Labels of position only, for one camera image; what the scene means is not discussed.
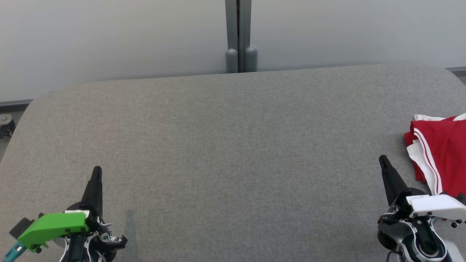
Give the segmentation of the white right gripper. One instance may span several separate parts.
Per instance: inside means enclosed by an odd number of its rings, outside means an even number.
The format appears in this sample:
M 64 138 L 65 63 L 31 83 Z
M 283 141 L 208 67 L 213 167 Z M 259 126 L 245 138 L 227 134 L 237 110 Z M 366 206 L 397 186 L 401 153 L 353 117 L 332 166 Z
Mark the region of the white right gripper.
M 398 219 L 437 217 L 442 219 L 465 219 L 465 205 L 449 195 L 428 195 L 408 188 L 386 155 L 378 158 L 388 205 L 388 213 Z

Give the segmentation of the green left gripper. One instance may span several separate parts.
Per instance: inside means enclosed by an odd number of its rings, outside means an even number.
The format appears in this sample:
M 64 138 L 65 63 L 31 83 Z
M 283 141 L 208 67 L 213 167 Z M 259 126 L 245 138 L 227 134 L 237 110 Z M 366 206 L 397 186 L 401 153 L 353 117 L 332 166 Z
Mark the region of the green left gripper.
M 109 225 L 103 220 L 102 168 L 95 166 L 87 183 L 81 202 L 77 202 L 62 213 L 43 214 L 38 219 L 20 222 L 22 226 L 18 242 L 32 252 L 46 243 L 74 233 L 110 233 Z

